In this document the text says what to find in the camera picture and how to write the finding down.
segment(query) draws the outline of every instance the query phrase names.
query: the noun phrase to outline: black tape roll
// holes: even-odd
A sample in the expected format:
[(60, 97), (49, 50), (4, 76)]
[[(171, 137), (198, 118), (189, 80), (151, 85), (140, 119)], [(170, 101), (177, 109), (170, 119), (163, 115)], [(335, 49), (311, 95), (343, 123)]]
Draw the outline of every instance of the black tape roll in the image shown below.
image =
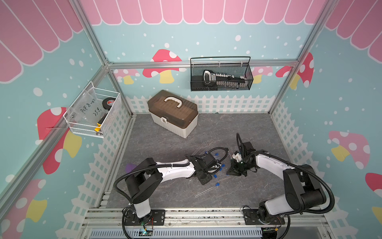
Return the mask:
[(102, 101), (102, 106), (107, 109), (107, 110), (110, 110), (113, 106), (115, 102), (115, 98), (113, 97), (109, 97), (109, 98), (106, 98)]

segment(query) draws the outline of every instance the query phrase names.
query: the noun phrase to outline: gray marble surface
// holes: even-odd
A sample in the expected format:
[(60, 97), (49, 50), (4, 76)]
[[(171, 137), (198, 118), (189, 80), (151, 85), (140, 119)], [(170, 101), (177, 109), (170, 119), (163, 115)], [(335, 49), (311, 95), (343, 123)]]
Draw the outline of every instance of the gray marble surface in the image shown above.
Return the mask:
[[(200, 153), (219, 146), (227, 147), (233, 153), (238, 150), (237, 132), (243, 142), (250, 141), (255, 149), (265, 149), (288, 159), (268, 114), (199, 114), (196, 128), (186, 139), (155, 124), (150, 115), (139, 114), (117, 176), (126, 173), (128, 163), (138, 165), (150, 157), (157, 162), (174, 162), (183, 160), (185, 154), (193, 154), (197, 149)], [(261, 201), (284, 193), (283, 181), (274, 174), (259, 169), (257, 173), (249, 171), (247, 177), (228, 176), (229, 158), (224, 163), (226, 167), (206, 185), (201, 185), (195, 177), (161, 183), (150, 197), (151, 208), (258, 206)], [(217, 182), (220, 186), (194, 197)], [(124, 180), (118, 186), (127, 192)], [(127, 199), (114, 190), (111, 192), (107, 208), (124, 208), (127, 205)]]

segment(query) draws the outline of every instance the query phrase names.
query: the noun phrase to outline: toolbox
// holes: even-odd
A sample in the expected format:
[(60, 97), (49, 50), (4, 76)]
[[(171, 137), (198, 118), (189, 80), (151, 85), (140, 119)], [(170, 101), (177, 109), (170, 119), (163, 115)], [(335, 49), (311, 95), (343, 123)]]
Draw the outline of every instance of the toolbox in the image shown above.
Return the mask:
[(183, 138), (197, 124), (197, 105), (168, 91), (161, 90), (147, 104), (155, 123)]

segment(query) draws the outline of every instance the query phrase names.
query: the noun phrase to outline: white wire basket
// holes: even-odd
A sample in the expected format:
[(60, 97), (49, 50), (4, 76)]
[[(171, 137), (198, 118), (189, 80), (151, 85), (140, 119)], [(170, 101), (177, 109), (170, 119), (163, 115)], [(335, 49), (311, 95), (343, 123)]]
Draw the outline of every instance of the white wire basket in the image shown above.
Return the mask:
[(66, 111), (63, 115), (64, 119), (66, 120), (70, 130), (72, 133), (79, 134), (79, 135), (88, 135), (92, 137), (99, 137), (99, 138), (105, 138), (107, 135), (107, 132), (111, 126), (111, 124), (114, 121), (114, 118), (116, 117), (118, 111), (121, 109), (122, 102), (121, 102), (121, 96), (118, 92), (109, 91), (105, 89), (95, 88), (93, 85), (93, 82), (89, 82), (89, 84), (85, 87), (85, 89), (81, 92), (81, 94), (75, 99), (75, 101), (70, 105), (70, 108), (72, 108), (76, 103), (81, 101), (81, 98), (83, 97), (85, 91), (87, 91), (90, 95), (92, 95), (96, 101), (99, 101), (102, 105), (102, 102), (104, 99), (113, 97), (115, 98), (115, 102), (112, 105), (111, 109), (108, 111), (104, 121), (101, 124), (101, 127), (99, 125), (93, 125), (88, 120), (82, 118), (78, 122), (75, 119), (78, 119), (77, 113), (73, 111)]

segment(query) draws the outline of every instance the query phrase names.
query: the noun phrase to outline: mounting plate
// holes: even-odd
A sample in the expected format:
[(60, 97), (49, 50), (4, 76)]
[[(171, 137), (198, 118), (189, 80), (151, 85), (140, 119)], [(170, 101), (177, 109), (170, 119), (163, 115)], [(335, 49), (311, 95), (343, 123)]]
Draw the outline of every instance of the mounting plate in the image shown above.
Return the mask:
[[(259, 217), (257, 216), (258, 209), (243, 209), (244, 221), (246, 225), (264, 225), (260, 222)], [(275, 218), (275, 220), (267, 225), (284, 225), (284, 218), (278, 217), (280, 221)]]
[[(165, 222), (165, 210), (151, 210), (153, 221), (153, 226), (163, 226)], [(126, 219), (124, 222), (125, 226), (140, 226), (141, 223), (139, 222), (139, 218), (137, 217), (137, 214), (133, 214), (132, 211), (128, 211), (126, 215)]]

